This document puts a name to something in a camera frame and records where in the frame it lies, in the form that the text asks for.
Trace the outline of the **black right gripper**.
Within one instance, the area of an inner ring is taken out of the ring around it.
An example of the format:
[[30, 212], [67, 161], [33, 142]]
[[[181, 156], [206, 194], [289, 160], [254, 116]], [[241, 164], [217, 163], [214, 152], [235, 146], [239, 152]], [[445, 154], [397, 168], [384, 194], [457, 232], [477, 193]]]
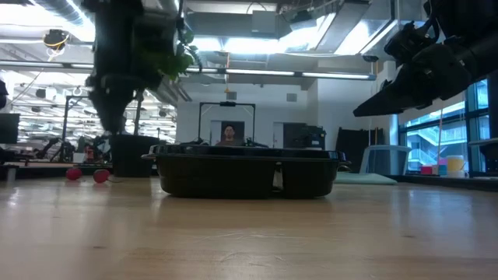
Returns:
[[396, 77], [354, 111], [355, 117], [400, 114], [423, 109], [435, 99], [461, 93], [474, 79], [473, 55], [446, 44], [433, 44], [403, 64]]

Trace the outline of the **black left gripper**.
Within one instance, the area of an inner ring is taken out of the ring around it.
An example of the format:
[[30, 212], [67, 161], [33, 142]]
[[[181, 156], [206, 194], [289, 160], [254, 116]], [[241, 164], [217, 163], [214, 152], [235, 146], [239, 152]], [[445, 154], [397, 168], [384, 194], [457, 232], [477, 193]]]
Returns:
[[133, 91], [110, 87], [115, 82], [139, 89], [156, 89], [171, 73], [178, 57], [178, 42], [164, 33], [98, 33], [93, 46], [93, 70], [86, 84], [89, 99], [105, 131], [120, 134]]

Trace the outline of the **white office chair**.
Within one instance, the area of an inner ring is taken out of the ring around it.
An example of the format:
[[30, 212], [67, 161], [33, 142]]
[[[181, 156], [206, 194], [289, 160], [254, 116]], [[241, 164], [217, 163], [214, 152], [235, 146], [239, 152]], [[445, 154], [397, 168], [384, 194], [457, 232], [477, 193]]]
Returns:
[[403, 176], [408, 167], [407, 146], [371, 145], [365, 148], [360, 173], [377, 173], [385, 176]]

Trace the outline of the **black panel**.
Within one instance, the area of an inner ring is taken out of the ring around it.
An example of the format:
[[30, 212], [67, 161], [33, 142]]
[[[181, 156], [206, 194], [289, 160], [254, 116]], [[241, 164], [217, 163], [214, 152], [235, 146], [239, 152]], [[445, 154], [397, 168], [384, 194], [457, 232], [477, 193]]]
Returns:
[[384, 129], [352, 130], [340, 128], [336, 139], [335, 150], [343, 152], [350, 161], [349, 168], [353, 173], [360, 171], [363, 153], [370, 145], [384, 144]]

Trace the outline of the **green leafy plant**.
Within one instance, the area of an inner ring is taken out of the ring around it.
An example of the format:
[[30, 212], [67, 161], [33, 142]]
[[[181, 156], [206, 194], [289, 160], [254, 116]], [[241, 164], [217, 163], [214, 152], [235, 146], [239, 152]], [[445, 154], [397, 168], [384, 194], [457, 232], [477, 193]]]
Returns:
[[134, 73], [144, 81], [146, 89], [158, 90], [165, 78], [176, 82], [193, 64], [203, 68], [193, 39], [182, 20], [168, 27], [147, 26], [136, 31]]

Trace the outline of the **green folded cloth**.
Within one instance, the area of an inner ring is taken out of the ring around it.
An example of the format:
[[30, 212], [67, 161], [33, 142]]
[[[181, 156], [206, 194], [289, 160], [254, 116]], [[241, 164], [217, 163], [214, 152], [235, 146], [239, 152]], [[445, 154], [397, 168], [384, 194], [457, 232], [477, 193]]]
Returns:
[[334, 180], [336, 184], [372, 184], [395, 185], [398, 182], [376, 173], [346, 173], [339, 172]]

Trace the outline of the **yellow cup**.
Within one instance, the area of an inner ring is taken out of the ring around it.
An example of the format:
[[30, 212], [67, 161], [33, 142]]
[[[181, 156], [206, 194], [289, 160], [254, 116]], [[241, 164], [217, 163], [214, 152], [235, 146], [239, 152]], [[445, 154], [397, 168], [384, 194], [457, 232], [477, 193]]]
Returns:
[[459, 172], [465, 168], [465, 158], [463, 155], [447, 156], [447, 171]]

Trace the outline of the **black cabinet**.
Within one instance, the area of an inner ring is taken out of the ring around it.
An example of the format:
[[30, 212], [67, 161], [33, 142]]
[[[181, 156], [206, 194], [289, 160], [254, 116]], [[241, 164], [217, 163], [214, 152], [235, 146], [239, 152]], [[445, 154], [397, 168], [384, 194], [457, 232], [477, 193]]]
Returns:
[[283, 124], [284, 149], [325, 150], [326, 131], [321, 126], [302, 123]]

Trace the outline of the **dark monitor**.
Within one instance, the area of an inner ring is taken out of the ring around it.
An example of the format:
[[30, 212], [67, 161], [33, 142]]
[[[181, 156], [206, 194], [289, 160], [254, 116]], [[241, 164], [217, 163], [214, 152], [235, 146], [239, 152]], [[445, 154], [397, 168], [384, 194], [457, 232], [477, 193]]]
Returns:
[[0, 114], [0, 144], [16, 144], [20, 114]]

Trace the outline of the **black two-compartment plastic tray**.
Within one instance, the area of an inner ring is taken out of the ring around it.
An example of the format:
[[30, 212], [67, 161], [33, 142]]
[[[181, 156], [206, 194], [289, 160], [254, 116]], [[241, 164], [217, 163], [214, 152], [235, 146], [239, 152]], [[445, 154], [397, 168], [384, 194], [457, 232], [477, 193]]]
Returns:
[[153, 145], [163, 191], [182, 198], [318, 198], [330, 194], [345, 154], [249, 146]]

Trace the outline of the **long ceiling light bar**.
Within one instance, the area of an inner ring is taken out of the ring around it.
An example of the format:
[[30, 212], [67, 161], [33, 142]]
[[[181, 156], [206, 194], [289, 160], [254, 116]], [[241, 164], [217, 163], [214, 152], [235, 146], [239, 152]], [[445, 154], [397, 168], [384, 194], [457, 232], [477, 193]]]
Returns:
[[[0, 69], [48, 72], [75, 72], [91, 73], [93, 64], [73, 63], [73, 62], [51, 62], [51, 61], [14, 61], [0, 60]], [[293, 78], [312, 79], [345, 79], [345, 80], [368, 80], [374, 81], [377, 77], [373, 74], [353, 74], [341, 72], [295, 72], [295, 71], [275, 71], [258, 69], [238, 69], [238, 68], [187, 68], [188, 74], [220, 74], [220, 75], [263, 75]]]

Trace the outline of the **black gantry frame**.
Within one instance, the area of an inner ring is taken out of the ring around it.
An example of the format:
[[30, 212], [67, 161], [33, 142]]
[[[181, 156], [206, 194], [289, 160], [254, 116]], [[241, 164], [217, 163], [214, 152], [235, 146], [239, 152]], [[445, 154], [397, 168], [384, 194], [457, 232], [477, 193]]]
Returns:
[[[63, 120], [63, 129], [61, 140], [65, 142], [69, 140], [68, 137], [68, 112], [79, 105], [79, 101], [88, 99], [88, 96], [66, 96], [65, 101], [65, 114]], [[74, 151], [73, 159], [76, 159], [77, 153], [84, 153], [86, 155], [85, 163], [110, 163], [111, 162], [111, 149], [110, 140], [114, 135], [124, 135], [126, 133], [125, 124], [126, 116], [122, 115], [118, 119], [118, 130], [116, 132], [103, 131], [100, 135], [89, 135], [81, 131], [78, 138], [77, 149]]]
[[256, 104], [255, 103], [236, 103], [233, 101], [223, 101], [223, 102], [200, 102], [198, 105], [198, 134], [197, 138], [200, 139], [201, 137], [201, 132], [202, 132], [202, 116], [203, 116], [203, 106], [204, 105], [216, 105], [219, 107], [237, 107], [237, 106], [249, 106], [252, 107], [252, 136], [248, 140], [244, 140], [243, 144], [244, 146], [251, 146], [254, 144], [254, 137], [255, 137], [255, 124], [256, 124]]

